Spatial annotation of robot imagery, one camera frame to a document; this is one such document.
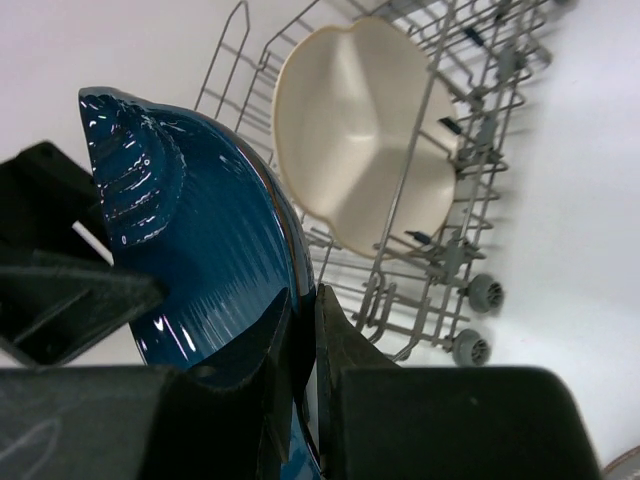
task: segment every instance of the white plate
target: white plate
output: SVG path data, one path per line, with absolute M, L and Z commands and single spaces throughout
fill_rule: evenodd
M 303 210 L 358 254 L 376 254 L 373 245 L 402 173 L 428 64 L 402 32 L 371 17 L 312 33 L 280 72 L 273 133 L 282 179 Z M 436 81 L 422 130 L 453 155 L 457 139 L 438 123 L 443 117 L 455 118 L 455 111 Z M 433 235 L 442 226 L 455 189 L 448 157 L 432 142 L 418 141 L 392 233 Z

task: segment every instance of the white wall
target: white wall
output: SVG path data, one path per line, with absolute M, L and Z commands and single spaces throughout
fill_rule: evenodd
M 87 168 L 82 86 L 193 105 L 234 3 L 4 0 L 0 158 L 47 138 Z M 300 6 L 253 2 L 252 21 L 267 35 L 287 3 Z M 485 265 L 508 298 L 479 327 L 494 364 L 540 365 L 564 379 L 603 462 L 640 444 L 640 3 L 610 3 L 579 0 L 551 23 L 555 62 L 528 90 L 522 131 L 510 138 L 513 169 Z M 79 360 L 137 361 L 126 329 Z M 443 360 L 426 347 L 412 357 L 434 361 Z

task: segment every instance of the dish rack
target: dish rack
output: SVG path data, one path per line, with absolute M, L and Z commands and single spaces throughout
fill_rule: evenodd
M 368 10 L 356 0 L 314 0 L 265 37 L 252 31 L 251 7 L 243 0 L 224 26 L 195 110 L 233 128 L 276 172 L 271 142 L 276 80 L 289 52 L 316 28 L 336 23 L 337 14 L 343 23 L 375 15 L 404 31 L 431 58 L 432 75 L 422 99 L 416 99 L 418 118 L 375 260 L 342 249 L 325 225 L 298 212 L 317 281 L 333 286 L 344 310 L 372 343 L 388 332 L 404 338 L 400 348 L 387 353 L 394 361 L 408 359 L 423 341 L 452 353 L 460 366 L 483 365 L 489 358 L 487 340 L 461 326 L 474 312 L 498 310 L 504 298 L 497 280 L 472 271 L 486 258 L 482 233 L 494 228 L 489 207 L 501 198 L 496 178 L 509 169 L 503 147 L 513 111 L 526 103 L 521 85 L 552 60 L 538 40 L 547 21 L 546 3 L 392 0 Z M 266 43 L 256 50 L 251 42 L 260 42 L 261 36 Z M 457 175 L 456 197 L 436 235 L 407 232 L 399 238 L 390 232 L 417 142 L 444 149 L 421 130 L 436 80 L 447 86 L 458 112 L 457 120 L 440 120 L 459 138 L 455 155 L 445 149 Z

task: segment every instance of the gray roller wheel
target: gray roller wheel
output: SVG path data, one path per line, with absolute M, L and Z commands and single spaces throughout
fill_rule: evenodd
M 502 285 L 491 275 L 481 273 L 471 280 L 467 288 L 469 305 L 474 312 L 487 313 L 500 308 L 504 300 Z
M 490 355 L 489 344 L 475 330 L 462 330 L 453 340 L 453 361 L 459 367 L 481 367 Z

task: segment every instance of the blue bowl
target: blue bowl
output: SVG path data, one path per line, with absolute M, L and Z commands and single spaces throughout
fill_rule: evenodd
M 147 363 L 199 363 L 258 320 L 284 287 L 297 317 L 313 319 L 302 227 L 246 142 L 196 112 L 112 88 L 85 88 L 79 97 L 115 264 L 170 289 L 131 324 Z M 294 417 L 282 478 L 320 478 L 295 408 Z

